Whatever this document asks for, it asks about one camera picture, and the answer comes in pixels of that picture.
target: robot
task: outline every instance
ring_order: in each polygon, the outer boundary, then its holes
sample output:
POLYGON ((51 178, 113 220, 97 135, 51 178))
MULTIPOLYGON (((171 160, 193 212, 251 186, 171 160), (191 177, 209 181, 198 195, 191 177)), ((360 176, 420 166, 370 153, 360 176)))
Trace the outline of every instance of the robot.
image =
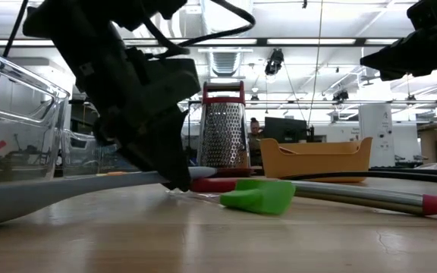
POLYGON ((437 0, 421 0, 407 10, 415 31, 379 52, 360 59, 360 64, 380 71, 382 80, 405 74, 426 76, 437 70, 437 0))
MULTIPOLYGON (((206 39, 233 35, 253 27, 247 12, 225 0, 212 0, 250 22, 249 26, 213 33, 175 45, 152 25, 160 13, 171 18, 186 0, 45 0, 28 8, 26 36, 51 39, 100 114, 94 134, 102 145, 117 143, 131 164, 143 171, 158 171, 175 187, 188 190, 190 174, 181 144, 186 112, 177 102, 200 91, 191 59, 167 59, 187 53, 185 46, 206 39), (129 31, 141 24, 168 51, 158 56, 126 48, 112 22, 129 31)), ((405 74, 415 77, 437 69, 437 1, 421 0, 407 16, 415 32, 360 60, 380 71, 382 80, 405 74)))
POLYGON ((51 39, 77 78, 76 85, 95 105, 100 118, 94 135, 102 145, 118 144, 118 152, 142 171, 158 171, 169 189, 186 191, 190 174, 181 142, 187 113, 177 103, 200 91, 186 45, 247 31, 255 24, 246 11, 224 0, 213 0, 245 17, 251 25, 213 33, 175 45, 149 19, 160 13, 171 19, 186 0, 45 0, 27 9, 23 33, 51 39), (146 25, 164 54, 146 55, 127 48, 114 27, 133 31, 146 25))

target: black cable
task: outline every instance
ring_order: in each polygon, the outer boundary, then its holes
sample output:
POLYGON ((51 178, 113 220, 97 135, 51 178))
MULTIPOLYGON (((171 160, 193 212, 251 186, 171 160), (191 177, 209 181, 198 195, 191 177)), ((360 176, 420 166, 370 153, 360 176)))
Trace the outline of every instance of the black cable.
POLYGON ((437 170, 435 169, 412 169, 412 168, 371 168, 369 171, 389 171, 389 172, 402 172, 402 173, 418 173, 418 174, 435 174, 437 175, 437 170))
POLYGON ((24 11, 27 9, 27 6, 28 6, 28 0, 23 0, 20 6, 20 11, 18 12, 18 16, 16 17, 16 21, 14 22, 13 30, 11 31, 11 34, 9 36, 8 43, 6 44, 5 51, 3 52, 2 55, 3 58, 8 57, 9 55, 9 50, 13 46, 14 38, 16 37, 18 30, 20 29, 21 21, 23 20, 24 11))
POLYGON ((225 0, 211 0, 212 2, 215 2, 217 5, 222 6, 226 10, 232 12, 233 14, 236 14, 238 17, 244 19, 245 21, 249 22, 248 25, 243 27, 238 27, 233 30, 226 30, 221 31, 219 33, 212 33, 205 36, 200 36, 197 38, 189 39, 185 42, 181 42, 179 44, 174 44, 172 41, 170 41, 168 38, 166 38, 161 31, 158 30, 158 28, 151 22, 149 18, 145 18, 144 25, 146 28, 151 32, 152 35, 158 40, 159 44, 166 47, 168 50, 165 53, 154 55, 154 58, 168 58, 176 55, 186 55, 190 54, 189 49, 185 49, 184 47, 194 45, 198 42, 203 42, 210 39, 218 39, 226 36, 231 35, 237 35, 240 33, 247 32, 248 30, 251 30, 256 25, 256 19, 252 14, 248 13, 247 11, 243 10, 242 8, 238 8, 234 6, 233 4, 225 1, 225 0))
POLYGON ((282 177, 283 180, 309 180, 319 178, 337 178, 337 177, 379 177, 379 178, 394 178, 402 180, 419 180, 425 182, 436 182, 437 175, 435 174, 413 174, 394 171, 341 171, 324 174, 303 174, 292 177, 282 177))

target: yellow plastic tray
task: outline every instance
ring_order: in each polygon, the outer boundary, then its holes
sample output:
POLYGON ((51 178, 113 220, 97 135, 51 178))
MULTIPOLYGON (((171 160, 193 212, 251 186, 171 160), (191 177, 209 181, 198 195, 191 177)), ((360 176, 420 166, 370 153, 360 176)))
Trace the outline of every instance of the yellow plastic tray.
MULTIPOLYGON (((368 171, 372 137, 347 143, 278 144, 274 139, 260 141, 265 175, 290 177, 338 171, 368 171)), ((362 182, 365 177, 314 179, 318 182, 362 182)))

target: wooden table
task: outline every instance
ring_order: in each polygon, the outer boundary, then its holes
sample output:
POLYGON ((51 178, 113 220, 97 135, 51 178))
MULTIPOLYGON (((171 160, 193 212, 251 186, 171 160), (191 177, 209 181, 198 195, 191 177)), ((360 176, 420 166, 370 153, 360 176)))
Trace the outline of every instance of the wooden table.
MULTIPOLYGON (((370 179, 437 194, 437 184, 370 179)), ((0 272, 437 273, 437 218, 296 198, 281 217, 144 186, 69 199, 0 227, 0 272)))

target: box grater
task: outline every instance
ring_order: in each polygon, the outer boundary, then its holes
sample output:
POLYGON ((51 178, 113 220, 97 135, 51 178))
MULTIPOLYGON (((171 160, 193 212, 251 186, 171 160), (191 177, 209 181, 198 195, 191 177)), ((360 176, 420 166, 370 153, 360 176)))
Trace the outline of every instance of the box grater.
POLYGON ((203 86, 198 164, 214 168, 249 168, 244 83, 203 86), (238 96, 210 93, 234 92, 238 96))

